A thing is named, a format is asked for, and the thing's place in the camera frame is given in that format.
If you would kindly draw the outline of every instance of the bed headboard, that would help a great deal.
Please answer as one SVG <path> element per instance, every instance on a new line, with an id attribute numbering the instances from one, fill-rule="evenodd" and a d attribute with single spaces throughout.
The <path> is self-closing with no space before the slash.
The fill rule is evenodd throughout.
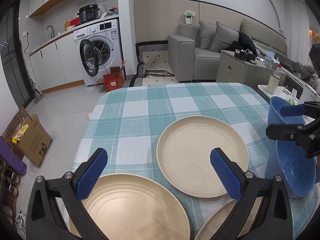
<path id="1" fill-rule="evenodd" d="M 263 49 L 287 56 L 286 38 L 264 24 L 244 19 L 241 22 L 240 31 L 247 34 Z"/>

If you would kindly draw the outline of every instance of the beige plate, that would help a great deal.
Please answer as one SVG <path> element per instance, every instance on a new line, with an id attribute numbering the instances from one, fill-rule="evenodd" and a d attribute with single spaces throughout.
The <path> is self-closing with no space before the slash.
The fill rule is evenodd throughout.
<path id="1" fill-rule="evenodd" d="M 110 240 L 190 239 L 189 220 L 180 202 L 141 176 L 102 176 L 82 204 Z M 69 228 L 80 236 L 71 219 Z"/>
<path id="2" fill-rule="evenodd" d="M 244 224 L 244 227 L 242 228 L 240 234 L 238 237 L 245 235 L 249 232 L 250 227 L 257 215 L 260 203 L 261 203 L 262 197 L 258 197 L 253 205 L 253 208 L 250 212 L 250 215 Z M 218 229 L 221 227 L 223 222 L 226 220 L 230 212 L 232 211 L 233 207 L 237 203 L 236 200 L 233 200 L 226 204 L 224 207 L 222 207 L 220 210 L 218 210 L 217 213 L 215 213 L 207 223 L 204 224 L 204 226 L 200 229 L 199 233 L 196 236 L 195 240 L 210 240 L 211 237 L 218 231 Z"/>
<path id="3" fill-rule="evenodd" d="M 226 194 L 210 163 L 212 149 L 220 147 L 243 171 L 248 150 L 240 135 L 228 124 L 207 116 L 191 116 L 170 124 L 157 145 L 157 159 L 167 180 L 191 196 L 212 198 Z"/>

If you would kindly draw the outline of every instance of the bolt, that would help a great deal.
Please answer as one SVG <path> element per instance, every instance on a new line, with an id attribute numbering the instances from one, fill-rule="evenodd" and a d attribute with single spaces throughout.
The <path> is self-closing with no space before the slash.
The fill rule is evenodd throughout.
<path id="1" fill-rule="evenodd" d="M 279 176 L 279 175 L 276 175 L 276 181 L 278 181 L 278 182 L 281 182 L 281 181 L 282 181 L 282 178 L 281 178 L 281 176 Z"/>
<path id="2" fill-rule="evenodd" d="M 37 178 L 36 178 L 36 182 L 41 182 L 43 180 L 43 177 L 42 176 L 38 176 Z"/>
<path id="3" fill-rule="evenodd" d="M 248 179 L 252 179 L 254 175 L 253 175 L 252 172 L 247 171 L 247 172 L 245 173 L 245 176 L 246 176 Z"/>
<path id="4" fill-rule="evenodd" d="M 67 172 L 66 174 L 64 174 L 64 177 L 66 179 L 71 179 L 73 177 L 73 173 L 72 172 Z"/>

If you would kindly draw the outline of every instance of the purple bag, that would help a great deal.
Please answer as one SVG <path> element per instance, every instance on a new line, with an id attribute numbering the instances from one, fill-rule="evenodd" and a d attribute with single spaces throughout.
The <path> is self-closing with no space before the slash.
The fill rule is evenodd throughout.
<path id="1" fill-rule="evenodd" d="M 10 149 L 0 136 L 0 157 L 20 175 L 27 173 L 27 165 Z"/>

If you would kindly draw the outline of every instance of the tablecloth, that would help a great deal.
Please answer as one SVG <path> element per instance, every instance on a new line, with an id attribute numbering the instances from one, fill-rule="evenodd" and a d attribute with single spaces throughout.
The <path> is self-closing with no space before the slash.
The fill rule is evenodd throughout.
<path id="1" fill-rule="evenodd" d="M 98 147 L 108 152 L 101 174 L 131 173 L 152 179 L 170 190 L 189 218 L 191 239 L 204 223 L 231 199 L 199 199 L 173 187 L 163 176 L 156 146 L 164 129 L 186 116 L 204 115 L 231 125 L 249 152 L 249 171 L 263 178 L 274 141 L 266 137 L 269 105 L 252 88 L 238 83 L 186 83 L 117 89 L 97 102 L 80 141 L 73 171 Z M 316 208 L 316 185 L 305 198 L 290 200 L 293 239 Z"/>

